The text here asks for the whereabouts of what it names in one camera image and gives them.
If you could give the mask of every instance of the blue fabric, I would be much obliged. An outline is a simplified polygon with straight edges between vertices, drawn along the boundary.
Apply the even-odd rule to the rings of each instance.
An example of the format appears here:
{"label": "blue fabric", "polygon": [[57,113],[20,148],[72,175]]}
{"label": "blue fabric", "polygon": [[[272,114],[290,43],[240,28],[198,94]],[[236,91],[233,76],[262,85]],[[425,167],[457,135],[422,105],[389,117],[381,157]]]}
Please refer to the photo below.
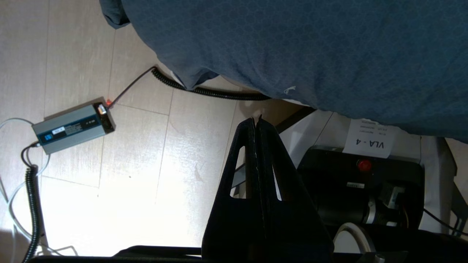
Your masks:
{"label": "blue fabric", "polygon": [[125,14],[189,89],[222,74],[274,98],[468,142],[466,0],[101,4],[114,27]]}

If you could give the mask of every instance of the black coiled cord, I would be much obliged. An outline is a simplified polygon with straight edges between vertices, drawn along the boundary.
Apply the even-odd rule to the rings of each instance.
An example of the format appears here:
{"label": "black coiled cord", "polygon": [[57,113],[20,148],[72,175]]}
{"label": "black coiled cord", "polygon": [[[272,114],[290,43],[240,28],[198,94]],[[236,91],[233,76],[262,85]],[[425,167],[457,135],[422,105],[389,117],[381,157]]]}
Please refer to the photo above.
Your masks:
{"label": "black coiled cord", "polygon": [[31,144],[21,151],[21,160],[28,167],[26,170],[26,191],[28,193],[28,202],[29,202],[29,211],[31,213],[32,221],[32,233],[31,233],[31,243],[29,244],[26,255],[24,255],[22,263],[26,263],[30,260],[36,253],[37,246],[39,245],[39,240],[41,238],[41,208],[39,201],[39,188],[37,183],[37,166],[28,163],[24,158],[24,153],[31,147],[35,147],[36,143]]}
{"label": "black coiled cord", "polygon": [[261,93],[240,93],[233,91],[224,91],[224,90],[213,90],[208,88],[195,88],[194,90],[186,90],[182,85],[177,83],[177,81],[172,80],[166,77],[163,73],[159,71],[157,67],[153,67],[151,73],[162,83],[181,90],[197,93],[204,96],[216,97],[228,100],[237,100],[237,101],[265,101],[271,99],[270,97],[263,95]]}

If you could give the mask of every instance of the wooden floor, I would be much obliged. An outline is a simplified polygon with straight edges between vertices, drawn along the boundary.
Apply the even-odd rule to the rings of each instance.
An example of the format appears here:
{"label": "wooden floor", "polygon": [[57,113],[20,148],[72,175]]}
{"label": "wooden floor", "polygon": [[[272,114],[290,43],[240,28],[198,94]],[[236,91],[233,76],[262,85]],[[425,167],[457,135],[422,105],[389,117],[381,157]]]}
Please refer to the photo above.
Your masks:
{"label": "wooden floor", "polygon": [[[0,121],[37,123],[97,97],[114,99],[154,64],[168,72],[131,25],[106,23],[97,0],[0,0]],[[207,86],[240,90],[221,77]],[[299,108],[209,98],[142,78],[112,110],[114,133],[51,156],[40,182],[49,245],[72,245],[81,256],[133,245],[200,246],[237,124],[260,114],[277,124]],[[22,123],[5,126],[0,138],[0,176],[11,193],[24,180],[19,153],[36,139]],[[468,146],[450,145],[459,172],[468,173]],[[40,149],[30,156],[46,160]],[[467,177],[458,178],[468,189]],[[25,191],[14,210],[30,230]],[[0,202],[1,262],[11,256],[5,211]],[[19,261],[27,243],[17,236]]]}

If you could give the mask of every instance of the black cable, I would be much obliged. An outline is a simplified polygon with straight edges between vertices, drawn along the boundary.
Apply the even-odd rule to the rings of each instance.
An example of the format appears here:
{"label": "black cable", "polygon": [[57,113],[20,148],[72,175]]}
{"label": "black cable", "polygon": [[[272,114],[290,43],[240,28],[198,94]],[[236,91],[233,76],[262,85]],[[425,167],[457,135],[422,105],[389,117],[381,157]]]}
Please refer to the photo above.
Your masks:
{"label": "black cable", "polygon": [[222,98],[222,99],[228,99],[228,100],[237,100],[237,101],[265,101],[268,99],[271,99],[270,97],[263,95],[261,93],[242,93],[242,92],[234,92],[234,91],[223,91],[223,90],[213,90],[213,89],[208,89],[208,88],[196,88],[194,90],[186,90],[182,85],[177,83],[177,81],[172,80],[168,77],[166,77],[163,73],[159,71],[159,69],[155,66],[150,67],[147,69],[145,72],[143,72],[140,76],[138,76],[134,81],[128,85],[118,96],[115,98],[115,100],[109,104],[107,107],[108,109],[112,108],[115,103],[139,80],[141,77],[143,77],[146,73],[150,72],[153,73],[154,77],[157,78],[159,81],[162,83],[173,87],[177,88],[180,90],[184,91],[189,91],[193,92],[196,94],[204,95],[204,96],[209,96],[209,97],[216,97],[216,98]]}
{"label": "black cable", "polygon": [[441,225],[447,227],[448,229],[450,230],[453,230],[457,233],[460,233],[462,235],[466,235],[468,236],[468,233],[465,233],[465,232],[462,232],[461,230],[458,230],[456,229],[455,227],[451,227],[449,224],[445,223],[444,221],[438,219],[435,215],[433,215],[431,212],[427,211],[425,208],[423,208],[423,211],[426,212],[426,214],[428,214],[430,217],[434,218],[434,220],[436,220],[437,222],[439,222]]}
{"label": "black cable", "polygon": [[41,226],[41,217],[40,217],[40,201],[39,201],[39,187],[37,183],[37,166],[32,165],[26,162],[24,158],[24,153],[31,147],[36,147],[36,143],[29,145],[21,151],[21,160],[28,167],[26,170],[26,191],[28,193],[28,202],[29,202],[29,211],[31,213],[32,221],[32,233],[31,233],[31,243],[29,243],[28,250],[23,258],[22,263],[26,263],[30,260],[36,253],[37,246],[39,245],[40,240],[40,226]]}

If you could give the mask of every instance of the red button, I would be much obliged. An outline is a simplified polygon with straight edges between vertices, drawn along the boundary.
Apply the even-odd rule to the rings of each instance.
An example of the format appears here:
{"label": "red button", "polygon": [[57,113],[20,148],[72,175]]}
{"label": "red button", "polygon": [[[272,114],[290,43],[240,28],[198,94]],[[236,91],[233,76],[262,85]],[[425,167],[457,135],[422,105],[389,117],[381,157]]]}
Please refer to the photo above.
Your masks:
{"label": "red button", "polygon": [[372,163],[369,160],[359,160],[358,169],[361,172],[368,172],[372,169]]}

